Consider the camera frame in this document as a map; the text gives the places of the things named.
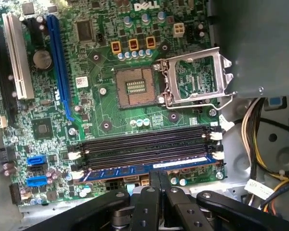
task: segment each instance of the blue pcie slot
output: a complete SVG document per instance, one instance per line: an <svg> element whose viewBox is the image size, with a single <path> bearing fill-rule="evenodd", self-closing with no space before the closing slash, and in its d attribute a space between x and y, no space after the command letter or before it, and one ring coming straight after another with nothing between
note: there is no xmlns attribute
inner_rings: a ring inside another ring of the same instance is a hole
<svg viewBox="0 0 289 231"><path fill-rule="evenodd" d="M27 158L27 165L42 165L46 163L46 156L45 155L37 155L33 157Z"/></svg>
<svg viewBox="0 0 289 231"><path fill-rule="evenodd" d="M196 167L201 165L210 165L218 163L219 161L213 159L210 155L195 156L189 158L182 158L179 160L164 161L146 165L117 167L110 169L103 169L92 171L80 179L80 182L92 180L107 180L112 178L129 177L133 175L148 174L150 170L165 170L171 171L181 168Z"/></svg>
<svg viewBox="0 0 289 231"><path fill-rule="evenodd" d="M26 180L28 187L40 187L47 185L47 177L40 176L40 177L30 177Z"/></svg>
<svg viewBox="0 0 289 231"><path fill-rule="evenodd" d="M61 102L64 105L67 119L74 121L70 110L71 95L69 92L69 82L64 58L63 46L60 36L59 20L54 15L47 16L47 27L50 35L50 45L53 54L54 68Z"/></svg>

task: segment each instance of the white pci slot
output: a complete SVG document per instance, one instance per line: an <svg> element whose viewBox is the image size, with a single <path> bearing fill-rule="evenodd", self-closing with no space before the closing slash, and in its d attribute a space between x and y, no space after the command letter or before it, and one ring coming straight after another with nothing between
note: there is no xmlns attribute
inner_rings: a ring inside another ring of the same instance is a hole
<svg viewBox="0 0 289 231"><path fill-rule="evenodd" d="M13 76L19 100L34 99L25 39L19 19L12 13L2 14Z"/></svg>

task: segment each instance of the metal bracket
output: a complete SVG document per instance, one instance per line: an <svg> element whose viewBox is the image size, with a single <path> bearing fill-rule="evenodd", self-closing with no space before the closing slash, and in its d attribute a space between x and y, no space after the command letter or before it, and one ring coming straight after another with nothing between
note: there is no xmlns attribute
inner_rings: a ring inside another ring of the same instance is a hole
<svg viewBox="0 0 289 231"><path fill-rule="evenodd" d="M227 88L230 81L233 79L233 75L231 73L226 74L225 68L228 68L232 65L232 63L224 58L219 53L220 48L212 48L203 51L198 51L190 54L185 54L181 56L176 56L169 59L162 59L159 60L160 64L154 65L155 70L159 70L162 72L163 76L165 77L165 84L166 88L162 93L165 98L165 105L167 109L180 109L180 108L188 108L188 107L203 107L203 106L211 106L215 110L219 111L225 106L227 106L233 100L233 95L235 92L226 94L224 91ZM177 83L177 75L176 75L176 64L178 61L186 61L188 63L193 62L194 60L212 57L214 63L214 77L216 82L216 91L198 94L193 93L187 99L182 99L178 89ZM179 103L191 103L196 101L202 101L206 99L212 98L219 98L224 96L230 96L231 99L225 103L222 107L216 108L215 105L211 103L204 103L204 104L193 104L193 105L181 105L181 106L174 106L173 104Z"/></svg>

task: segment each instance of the motherboard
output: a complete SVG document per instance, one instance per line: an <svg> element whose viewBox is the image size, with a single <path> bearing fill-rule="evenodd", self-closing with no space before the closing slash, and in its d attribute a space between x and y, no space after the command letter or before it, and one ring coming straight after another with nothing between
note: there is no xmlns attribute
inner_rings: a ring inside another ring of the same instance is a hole
<svg viewBox="0 0 289 231"><path fill-rule="evenodd" d="M163 63L213 47L206 0L0 0L0 148L18 206L223 180L215 98L169 108ZM214 60L175 65L182 99Z"/></svg>

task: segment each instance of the chip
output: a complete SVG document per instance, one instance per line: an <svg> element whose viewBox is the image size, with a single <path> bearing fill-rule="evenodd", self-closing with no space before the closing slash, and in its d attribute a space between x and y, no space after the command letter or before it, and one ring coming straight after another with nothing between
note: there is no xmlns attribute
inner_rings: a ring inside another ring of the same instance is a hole
<svg viewBox="0 0 289 231"><path fill-rule="evenodd" d="M47 9L48 9L48 13L56 13L58 11L56 6L50 6Z"/></svg>
<svg viewBox="0 0 289 231"><path fill-rule="evenodd" d="M120 108L155 103L155 86L151 68L126 69L116 72Z"/></svg>
<svg viewBox="0 0 289 231"><path fill-rule="evenodd" d="M24 15L30 15L30 14L34 14L34 5L32 2L26 2L24 4L22 4L22 9L23 9L23 14Z"/></svg>
<svg viewBox="0 0 289 231"><path fill-rule="evenodd" d="M76 22L76 28L79 42L90 42L93 40L90 20Z"/></svg>
<svg viewBox="0 0 289 231"><path fill-rule="evenodd" d="M31 123L33 135L36 140L51 139L53 137L53 128L50 118L34 119Z"/></svg>

